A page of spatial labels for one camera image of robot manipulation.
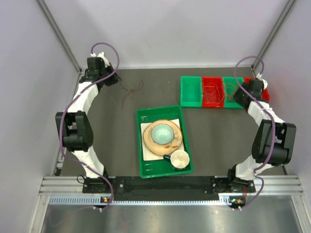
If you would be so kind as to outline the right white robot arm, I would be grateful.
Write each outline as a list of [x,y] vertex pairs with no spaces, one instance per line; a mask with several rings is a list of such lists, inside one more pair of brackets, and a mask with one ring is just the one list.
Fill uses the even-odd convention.
[[264,79],[250,79],[239,85],[233,99],[258,125],[251,155],[228,170],[227,187],[238,192],[250,186],[265,170],[288,164],[292,158],[296,126],[279,118],[268,101],[262,98],[267,86]]

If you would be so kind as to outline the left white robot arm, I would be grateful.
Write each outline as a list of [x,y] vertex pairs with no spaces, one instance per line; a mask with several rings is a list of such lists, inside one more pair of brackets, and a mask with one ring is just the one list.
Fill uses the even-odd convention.
[[117,84],[120,77],[104,52],[92,52],[87,59],[87,69],[78,83],[78,90],[63,112],[55,115],[60,148],[71,152],[73,161],[82,165],[86,176],[84,188],[88,192],[112,191],[104,165],[98,159],[93,147],[94,134],[88,119],[92,102],[103,86]]

